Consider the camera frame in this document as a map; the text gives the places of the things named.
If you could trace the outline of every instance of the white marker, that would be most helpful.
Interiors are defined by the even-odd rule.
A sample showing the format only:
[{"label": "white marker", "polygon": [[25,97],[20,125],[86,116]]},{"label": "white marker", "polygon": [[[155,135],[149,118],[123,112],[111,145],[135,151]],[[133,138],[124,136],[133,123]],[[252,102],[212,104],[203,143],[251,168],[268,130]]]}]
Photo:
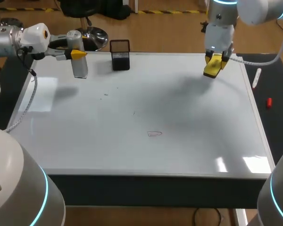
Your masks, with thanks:
[{"label": "white marker", "polygon": [[256,75],[255,75],[255,78],[254,78],[254,81],[253,81],[253,85],[252,85],[252,88],[253,88],[253,89],[254,89],[254,88],[257,86],[257,84],[258,84],[258,80],[259,80],[261,71],[262,71],[261,68],[258,68],[258,69],[257,69]]}]

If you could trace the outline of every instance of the whiteboard surface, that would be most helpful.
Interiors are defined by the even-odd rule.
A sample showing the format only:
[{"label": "whiteboard surface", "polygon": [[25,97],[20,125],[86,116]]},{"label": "whiteboard surface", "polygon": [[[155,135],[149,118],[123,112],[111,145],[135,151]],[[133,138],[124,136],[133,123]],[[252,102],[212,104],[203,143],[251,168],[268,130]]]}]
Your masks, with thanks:
[{"label": "whiteboard surface", "polygon": [[87,79],[76,79],[69,61],[34,62],[35,100],[11,135],[47,173],[268,177],[271,153],[243,65],[230,61],[211,79],[203,54],[131,53],[123,72],[111,70],[110,53],[87,63]]}]

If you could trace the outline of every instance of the metal chair base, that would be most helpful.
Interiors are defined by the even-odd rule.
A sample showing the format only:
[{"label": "metal chair base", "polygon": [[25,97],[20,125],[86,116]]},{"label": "metal chair base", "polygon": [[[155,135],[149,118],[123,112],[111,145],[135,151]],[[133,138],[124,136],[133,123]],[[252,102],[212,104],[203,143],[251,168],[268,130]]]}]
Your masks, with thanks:
[{"label": "metal chair base", "polygon": [[78,28],[77,30],[89,40],[84,42],[85,51],[98,51],[108,43],[108,34],[98,27],[87,27],[86,30]]},{"label": "metal chair base", "polygon": [[2,18],[0,26],[17,26],[21,30],[24,28],[23,23],[16,18]]}]

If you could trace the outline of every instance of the floor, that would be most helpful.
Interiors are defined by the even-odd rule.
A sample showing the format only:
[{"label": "floor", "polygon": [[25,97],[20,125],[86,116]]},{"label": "floor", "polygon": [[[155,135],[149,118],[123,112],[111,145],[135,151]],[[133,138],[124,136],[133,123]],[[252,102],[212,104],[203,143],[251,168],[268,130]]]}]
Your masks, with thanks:
[{"label": "floor", "polygon": [[[195,10],[198,0],[139,0],[140,10]],[[6,0],[1,7],[55,8],[53,1],[23,2]],[[25,26],[45,23],[52,34],[62,34],[80,27],[79,19],[64,17],[60,12],[2,12],[2,17],[15,17]],[[203,53],[204,34],[201,25],[207,19],[205,14],[151,15],[132,14],[124,21],[117,21],[101,15],[90,17],[96,27],[104,29],[109,39],[129,39],[131,51],[141,52],[180,52]],[[259,26],[247,26],[238,22],[234,47],[236,53],[277,53],[283,40],[283,31],[269,22]],[[67,208],[66,226],[108,226],[108,225],[163,225],[190,226],[194,209],[185,208]],[[230,226],[229,210],[221,210],[224,220],[221,226]],[[251,219],[255,210],[247,210]],[[197,216],[197,225],[216,226],[214,210],[201,210]]]}]

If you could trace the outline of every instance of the pen holder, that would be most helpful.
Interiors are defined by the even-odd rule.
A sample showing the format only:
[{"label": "pen holder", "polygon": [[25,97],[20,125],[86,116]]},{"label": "pen holder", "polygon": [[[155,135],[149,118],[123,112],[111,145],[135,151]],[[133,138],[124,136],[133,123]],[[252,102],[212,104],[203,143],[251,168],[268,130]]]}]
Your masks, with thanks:
[{"label": "pen holder", "polygon": [[111,40],[110,52],[113,71],[127,71],[130,69],[129,40]]}]

